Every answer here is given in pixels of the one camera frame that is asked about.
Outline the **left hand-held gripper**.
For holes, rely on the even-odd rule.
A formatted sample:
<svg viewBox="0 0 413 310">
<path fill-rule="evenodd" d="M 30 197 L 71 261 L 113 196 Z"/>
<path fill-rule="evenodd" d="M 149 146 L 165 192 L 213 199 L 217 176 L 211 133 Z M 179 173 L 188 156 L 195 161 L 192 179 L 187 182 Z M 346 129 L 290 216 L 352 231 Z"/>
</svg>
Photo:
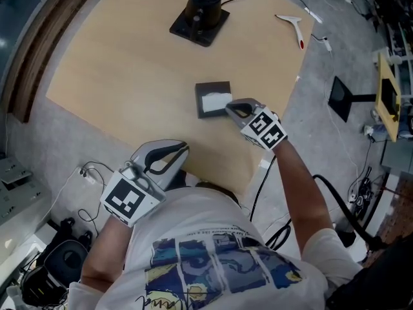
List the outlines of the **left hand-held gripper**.
<svg viewBox="0 0 413 310">
<path fill-rule="evenodd" d="M 142 144 L 130 160 L 112 174 L 100 197 L 101 205 L 127 227 L 133 227 L 139 219 L 166 200 L 165 190 L 183 166 L 189 152 L 188 144 L 176 139 Z M 154 162 L 170 154 L 173 154 L 172 158 L 161 170 L 152 168 Z"/>
</svg>

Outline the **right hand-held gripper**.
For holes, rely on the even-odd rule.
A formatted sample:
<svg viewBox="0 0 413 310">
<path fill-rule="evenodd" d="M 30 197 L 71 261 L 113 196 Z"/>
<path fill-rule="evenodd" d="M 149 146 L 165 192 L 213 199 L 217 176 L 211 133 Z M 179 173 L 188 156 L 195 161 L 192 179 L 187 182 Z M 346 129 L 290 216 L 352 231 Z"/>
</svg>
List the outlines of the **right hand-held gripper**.
<svg viewBox="0 0 413 310">
<path fill-rule="evenodd" d="M 250 113 L 259 109 L 250 120 Z M 272 151 L 283 140 L 287 133 L 281 126 L 278 117 L 263 104 L 253 98 L 236 99 L 225 108 L 229 117 L 241 129 L 242 135 L 253 144 Z"/>
</svg>

